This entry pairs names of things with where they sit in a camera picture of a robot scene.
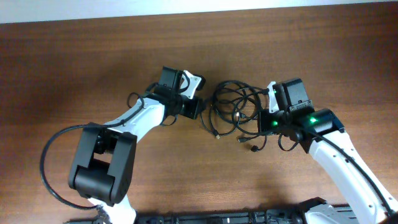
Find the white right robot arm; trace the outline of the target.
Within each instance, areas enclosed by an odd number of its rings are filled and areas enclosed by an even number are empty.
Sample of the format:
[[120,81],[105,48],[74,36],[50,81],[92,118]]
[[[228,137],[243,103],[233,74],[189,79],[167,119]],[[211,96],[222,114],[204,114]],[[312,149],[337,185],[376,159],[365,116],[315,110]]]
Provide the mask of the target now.
[[259,134],[300,145],[330,176],[359,223],[397,220],[397,200],[363,161],[336,114],[315,110],[301,79],[270,82],[265,93],[269,106],[259,113]]

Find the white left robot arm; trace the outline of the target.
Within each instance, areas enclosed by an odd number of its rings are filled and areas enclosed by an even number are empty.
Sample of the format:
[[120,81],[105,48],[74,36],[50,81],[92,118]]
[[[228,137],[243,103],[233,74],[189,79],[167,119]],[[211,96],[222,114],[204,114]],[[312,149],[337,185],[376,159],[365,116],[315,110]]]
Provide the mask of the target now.
[[82,128],[68,184],[105,214],[103,223],[136,221],[127,197],[136,145],[169,116],[195,119],[201,102],[195,92],[202,87],[187,82],[173,87],[156,84],[115,120]]

